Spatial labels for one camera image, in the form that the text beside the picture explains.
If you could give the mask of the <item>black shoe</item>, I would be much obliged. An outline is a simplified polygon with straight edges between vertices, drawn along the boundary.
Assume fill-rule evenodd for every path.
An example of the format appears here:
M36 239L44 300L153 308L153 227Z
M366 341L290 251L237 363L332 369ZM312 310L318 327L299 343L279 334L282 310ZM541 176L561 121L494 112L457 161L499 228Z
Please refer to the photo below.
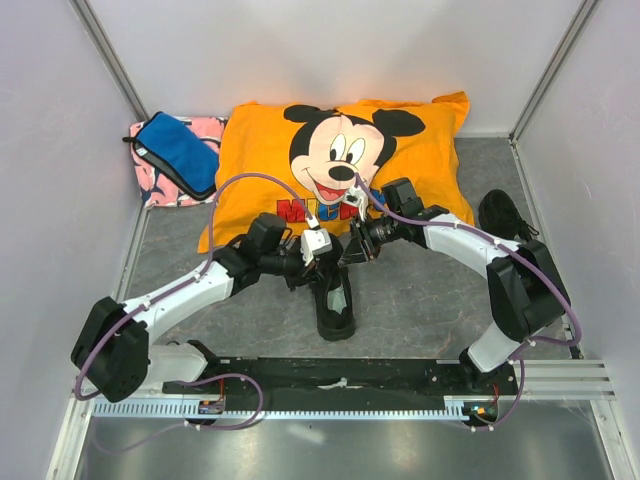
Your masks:
M339 263L344 250L335 235L329 238L332 248L320 256L310 288L318 333L324 340L336 342L355 334L356 321L348 268Z
M478 207L480 228L492 235L506 239L529 242L539 231L521 216L512 198L501 189L489 191Z

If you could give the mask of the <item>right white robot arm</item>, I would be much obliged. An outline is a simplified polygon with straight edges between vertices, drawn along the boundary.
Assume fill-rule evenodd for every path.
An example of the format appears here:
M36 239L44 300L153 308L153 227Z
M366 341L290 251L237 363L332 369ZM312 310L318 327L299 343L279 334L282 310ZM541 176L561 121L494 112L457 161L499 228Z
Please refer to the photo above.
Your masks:
M493 322L462 355L457 377L465 391L483 392L493 383L494 370L535 342L540 331L562 316L575 316L543 243L502 239L437 205L425 207L406 178L385 185L383 194L382 214L372 218L367 209L379 201L363 180L347 190L345 202L358 214L350 223L346 262L371 261L383 245L405 240L456 260L487 282Z

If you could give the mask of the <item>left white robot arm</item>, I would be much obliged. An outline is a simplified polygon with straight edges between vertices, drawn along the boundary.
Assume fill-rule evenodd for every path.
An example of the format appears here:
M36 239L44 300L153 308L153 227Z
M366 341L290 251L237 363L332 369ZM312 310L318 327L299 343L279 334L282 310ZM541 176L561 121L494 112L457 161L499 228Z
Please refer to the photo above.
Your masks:
M305 283L320 258L331 251L330 235L314 223L287 244L285 231L282 218L262 213L246 233L179 279L125 302L111 297L97 301L71 354L79 369L76 397L87 399L82 391L85 381L112 403L157 383L189 385L198 393L215 389L220 371L201 343L154 343L189 316L255 284L263 274L282 276L291 285Z

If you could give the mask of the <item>orange Mickey Mouse pillow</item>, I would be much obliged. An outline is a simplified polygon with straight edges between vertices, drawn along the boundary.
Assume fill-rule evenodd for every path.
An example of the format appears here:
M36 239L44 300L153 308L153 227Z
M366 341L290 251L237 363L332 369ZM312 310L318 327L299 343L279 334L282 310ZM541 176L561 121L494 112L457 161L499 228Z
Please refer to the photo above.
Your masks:
M454 137L470 108L463 92L429 103L361 100L329 109L248 103L223 133L216 181L224 191L197 251L223 246L261 213L281 217L293 234L308 214L334 235L357 210L342 203L358 179L378 200L383 185L406 177L427 206L474 221L457 181Z

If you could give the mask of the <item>blue cloth pouch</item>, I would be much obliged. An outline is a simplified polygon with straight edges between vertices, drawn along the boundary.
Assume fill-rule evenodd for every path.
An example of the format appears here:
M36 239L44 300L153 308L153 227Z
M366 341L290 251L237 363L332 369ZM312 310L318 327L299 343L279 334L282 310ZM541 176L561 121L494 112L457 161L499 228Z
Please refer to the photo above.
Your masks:
M192 199L206 200L215 192L219 154L214 141L198 137L177 117L156 112L122 141Z

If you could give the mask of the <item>pink patterned cloth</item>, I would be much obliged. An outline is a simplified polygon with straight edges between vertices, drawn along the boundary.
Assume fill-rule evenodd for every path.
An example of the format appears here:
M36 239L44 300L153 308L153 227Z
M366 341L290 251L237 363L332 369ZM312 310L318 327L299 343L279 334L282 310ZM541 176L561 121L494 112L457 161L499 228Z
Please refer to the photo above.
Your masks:
M225 117L180 117L174 116L184 121L190 130L198 137L205 140L213 140L212 147L219 154L221 140L228 119ZM135 135L144 122L136 123L130 127L130 135ZM207 203L212 195L206 200L194 200L186 193L175 186L164 174L157 171L152 165L140 158L129 145L134 171L141 191L143 205L152 207L187 207Z

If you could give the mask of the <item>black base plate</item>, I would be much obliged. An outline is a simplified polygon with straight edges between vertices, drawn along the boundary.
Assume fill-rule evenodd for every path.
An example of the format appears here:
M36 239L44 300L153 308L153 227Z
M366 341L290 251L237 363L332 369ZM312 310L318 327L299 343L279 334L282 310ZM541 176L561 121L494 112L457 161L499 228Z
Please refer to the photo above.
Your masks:
M444 398L517 393L514 368L473 377L457 362L427 359L221 357L203 379L240 373L257 381L268 412L435 410Z

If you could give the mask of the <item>aluminium rail at right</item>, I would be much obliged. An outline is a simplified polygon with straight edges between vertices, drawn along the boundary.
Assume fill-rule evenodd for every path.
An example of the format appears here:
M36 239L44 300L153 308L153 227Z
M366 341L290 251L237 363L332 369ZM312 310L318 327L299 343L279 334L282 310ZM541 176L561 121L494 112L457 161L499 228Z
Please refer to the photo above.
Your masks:
M600 360L525 360L524 400L613 400L614 389Z

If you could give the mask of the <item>left aluminium frame post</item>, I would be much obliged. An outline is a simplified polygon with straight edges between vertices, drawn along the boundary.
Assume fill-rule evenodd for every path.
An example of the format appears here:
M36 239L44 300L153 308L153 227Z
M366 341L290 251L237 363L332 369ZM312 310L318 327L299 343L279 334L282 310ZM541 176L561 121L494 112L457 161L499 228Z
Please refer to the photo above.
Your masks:
M145 107L137 92L91 2L88 0L70 0L69 3L82 23L135 119L137 121L148 120L150 118L148 109Z

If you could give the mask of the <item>aluminium frame post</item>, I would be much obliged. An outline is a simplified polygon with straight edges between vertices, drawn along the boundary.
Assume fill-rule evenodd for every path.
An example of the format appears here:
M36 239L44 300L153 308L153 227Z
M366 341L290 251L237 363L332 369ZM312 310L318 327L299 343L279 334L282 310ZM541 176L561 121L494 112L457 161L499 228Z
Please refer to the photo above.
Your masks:
M509 133L509 141L512 144L516 144L525 133L600 4L601 1L599 0L582 0L579 3L576 12Z
M150 118L148 109L145 107L137 92L91 2L88 0L70 0L69 3L82 23L135 119L137 121L148 120Z

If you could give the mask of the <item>right aluminium frame post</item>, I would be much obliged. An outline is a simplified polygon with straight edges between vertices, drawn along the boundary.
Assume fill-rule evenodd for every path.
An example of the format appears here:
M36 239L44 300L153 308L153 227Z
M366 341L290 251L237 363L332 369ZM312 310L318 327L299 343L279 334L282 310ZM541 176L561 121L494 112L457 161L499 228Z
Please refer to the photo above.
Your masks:
M600 4L601 1L599 0L582 0L579 3L576 12L509 133L509 141L512 144L516 144L525 133Z

